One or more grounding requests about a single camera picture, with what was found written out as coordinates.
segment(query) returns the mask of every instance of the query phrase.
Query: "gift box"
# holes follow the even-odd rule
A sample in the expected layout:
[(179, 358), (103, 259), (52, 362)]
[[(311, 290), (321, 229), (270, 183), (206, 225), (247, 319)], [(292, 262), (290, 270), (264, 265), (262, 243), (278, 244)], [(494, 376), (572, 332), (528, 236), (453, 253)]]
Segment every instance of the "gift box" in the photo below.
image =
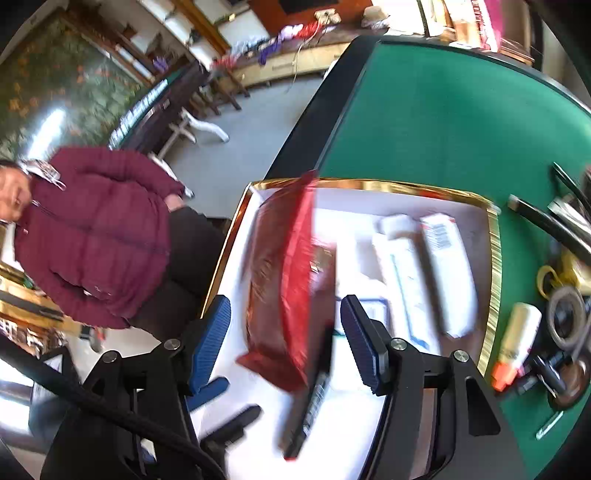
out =
[[(232, 320), (212, 372), (212, 378), (226, 377), (230, 387), (224, 395), (195, 411), (193, 423), (202, 437), (247, 405), (261, 406), (263, 414), (247, 429), (246, 438), (228, 449), (230, 479), (326, 476), (356, 480), (371, 446), (384, 398), (373, 396), (362, 385), (346, 338), (335, 336), (335, 384), (329, 388), (295, 462), (286, 462), (280, 449), (292, 396), (236, 364), (236, 358), (247, 351), (245, 313), (257, 210), (289, 181), (292, 179), (250, 184), (232, 220), (206, 300), (207, 307), (215, 295), (223, 294), (232, 305)], [(475, 193), (393, 181), (319, 179), (314, 194), (313, 235), (337, 246), (337, 294), (344, 284), (355, 288), (356, 282), (350, 280), (357, 278), (355, 275), (381, 279), (372, 246), (380, 219), (399, 213), (415, 219), (445, 213), (455, 219), (472, 271), (478, 315), (469, 335), (452, 339), (440, 333), (441, 354), (465, 350), (484, 374), (495, 339), (501, 292), (498, 209)], [(362, 292), (348, 293), (363, 296)]]

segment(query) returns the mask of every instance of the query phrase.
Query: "white bottle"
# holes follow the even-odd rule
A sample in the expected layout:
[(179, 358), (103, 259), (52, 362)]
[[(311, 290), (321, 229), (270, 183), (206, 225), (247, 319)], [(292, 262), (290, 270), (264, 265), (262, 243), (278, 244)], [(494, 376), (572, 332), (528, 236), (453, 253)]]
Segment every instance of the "white bottle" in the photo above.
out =
[(513, 305), (499, 358), (492, 369), (492, 386), (495, 390), (503, 391), (507, 385), (513, 383), (517, 371), (531, 350), (541, 318), (541, 312), (533, 305)]

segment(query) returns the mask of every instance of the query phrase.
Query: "barcode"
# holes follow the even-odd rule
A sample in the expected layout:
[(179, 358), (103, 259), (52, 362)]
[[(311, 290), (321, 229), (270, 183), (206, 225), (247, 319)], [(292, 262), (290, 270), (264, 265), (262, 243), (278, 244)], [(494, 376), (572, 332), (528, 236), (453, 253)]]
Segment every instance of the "barcode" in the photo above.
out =
[(435, 249), (441, 250), (452, 245), (447, 236), (447, 228), (445, 223), (440, 223), (433, 226), (433, 239), (435, 240)]

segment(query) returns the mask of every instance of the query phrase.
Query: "black table edge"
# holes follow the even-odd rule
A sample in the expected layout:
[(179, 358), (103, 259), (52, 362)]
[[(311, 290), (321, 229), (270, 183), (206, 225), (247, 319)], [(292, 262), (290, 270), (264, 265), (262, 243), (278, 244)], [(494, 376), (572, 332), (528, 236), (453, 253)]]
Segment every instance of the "black table edge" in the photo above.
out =
[(491, 61), (552, 88), (591, 117), (591, 109), (559, 82), (505, 55), (462, 50), (450, 47), (435, 38), (361, 35), (351, 42), (318, 88), (279, 150), (265, 176), (266, 180), (299, 177), (305, 171), (322, 166), (324, 157), (356, 95), (357, 86), (363, 79), (367, 62), (379, 43), (438, 48)]

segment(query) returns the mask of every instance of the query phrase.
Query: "tape roll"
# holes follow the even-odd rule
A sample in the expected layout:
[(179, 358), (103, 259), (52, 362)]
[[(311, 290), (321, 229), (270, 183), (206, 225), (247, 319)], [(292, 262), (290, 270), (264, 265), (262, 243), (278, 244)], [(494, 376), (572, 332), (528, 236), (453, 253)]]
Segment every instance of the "tape roll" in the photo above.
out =
[[(568, 302), (573, 308), (573, 329), (566, 337), (562, 337), (558, 334), (554, 322), (556, 309), (561, 301)], [(576, 288), (570, 285), (557, 288), (550, 296), (546, 312), (548, 331), (550, 332), (552, 340), (561, 350), (571, 352), (571, 356), (573, 357), (573, 360), (575, 360), (579, 356), (579, 352), (583, 347), (587, 334), (589, 333), (589, 328), (591, 327), (591, 316), (587, 318), (583, 297)]]

